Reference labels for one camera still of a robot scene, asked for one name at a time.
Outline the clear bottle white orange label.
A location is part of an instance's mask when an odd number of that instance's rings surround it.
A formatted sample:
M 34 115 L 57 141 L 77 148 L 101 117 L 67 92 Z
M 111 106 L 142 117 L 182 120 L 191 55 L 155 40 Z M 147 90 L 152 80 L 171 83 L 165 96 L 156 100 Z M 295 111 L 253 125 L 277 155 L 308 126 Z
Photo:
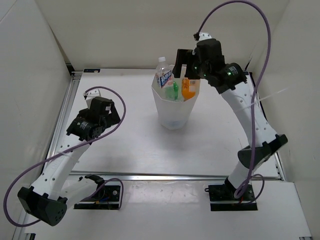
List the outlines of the clear bottle white orange label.
M 173 84 L 172 69 L 172 66 L 167 63 L 164 56 L 158 58 L 158 65 L 155 69 L 155 77 L 156 82 L 161 89 L 167 88 Z

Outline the orange juice bottle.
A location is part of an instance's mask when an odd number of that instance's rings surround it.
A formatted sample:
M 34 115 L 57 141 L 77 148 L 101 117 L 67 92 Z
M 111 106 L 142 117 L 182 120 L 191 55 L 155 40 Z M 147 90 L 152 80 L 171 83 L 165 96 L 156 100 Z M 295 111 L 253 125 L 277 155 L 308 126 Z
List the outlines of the orange juice bottle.
M 193 98 L 196 95 L 196 80 L 183 78 L 181 81 L 181 95 L 184 101 Z

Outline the green plastic soda bottle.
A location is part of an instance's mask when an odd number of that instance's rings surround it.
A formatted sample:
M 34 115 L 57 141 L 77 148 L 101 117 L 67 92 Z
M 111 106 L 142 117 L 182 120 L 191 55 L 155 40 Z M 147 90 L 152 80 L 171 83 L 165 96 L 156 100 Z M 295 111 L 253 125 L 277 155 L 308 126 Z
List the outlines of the green plastic soda bottle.
M 173 81 L 171 85 L 165 88 L 165 99 L 168 101 L 177 101 L 179 98 L 179 86 Z

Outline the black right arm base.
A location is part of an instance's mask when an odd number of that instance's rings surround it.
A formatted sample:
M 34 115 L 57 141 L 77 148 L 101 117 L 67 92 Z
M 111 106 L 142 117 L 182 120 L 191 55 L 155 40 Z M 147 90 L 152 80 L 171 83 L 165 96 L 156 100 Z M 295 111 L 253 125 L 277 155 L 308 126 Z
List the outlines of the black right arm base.
M 209 194 L 210 210 L 212 212 L 258 210 L 251 184 L 248 185 L 246 192 L 240 198 L 235 198 L 234 194 L 224 184 L 209 185 L 204 191 Z

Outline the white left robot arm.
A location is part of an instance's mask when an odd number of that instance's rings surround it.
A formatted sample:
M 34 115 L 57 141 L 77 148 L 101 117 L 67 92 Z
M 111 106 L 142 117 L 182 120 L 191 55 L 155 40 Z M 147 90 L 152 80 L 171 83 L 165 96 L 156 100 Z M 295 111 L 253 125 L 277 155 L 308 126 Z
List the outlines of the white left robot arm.
M 35 218 L 56 226 L 68 208 L 89 196 L 100 200 L 105 194 L 104 179 L 88 174 L 75 184 L 63 187 L 70 172 L 91 146 L 91 141 L 120 122 L 115 103 L 96 96 L 87 101 L 87 108 L 79 111 L 66 130 L 62 150 L 70 149 L 51 160 L 40 177 L 30 187 L 22 187 L 17 197 L 24 210 Z

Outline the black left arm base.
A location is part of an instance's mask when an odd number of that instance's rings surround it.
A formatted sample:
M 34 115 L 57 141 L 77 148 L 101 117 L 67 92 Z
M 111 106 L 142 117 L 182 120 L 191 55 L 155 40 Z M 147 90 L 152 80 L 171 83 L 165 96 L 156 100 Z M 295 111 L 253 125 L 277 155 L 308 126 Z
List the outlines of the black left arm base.
M 93 196 L 74 205 L 75 210 L 120 210 L 123 204 L 124 183 L 111 178 Z

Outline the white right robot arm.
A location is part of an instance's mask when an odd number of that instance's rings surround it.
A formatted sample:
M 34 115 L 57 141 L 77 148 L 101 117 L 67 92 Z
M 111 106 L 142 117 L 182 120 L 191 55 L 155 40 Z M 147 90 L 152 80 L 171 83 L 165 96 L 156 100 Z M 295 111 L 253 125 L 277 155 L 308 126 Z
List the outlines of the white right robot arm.
M 236 200 L 288 141 L 262 113 L 256 85 L 237 63 L 225 62 L 221 43 L 209 35 L 179 49 L 174 65 L 159 57 L 151 77 L 131 73 L 112 85 L 125 114 L 105 144 L 114 172 L 195 174 L 236 161 L 224 181 L 226 197 Z

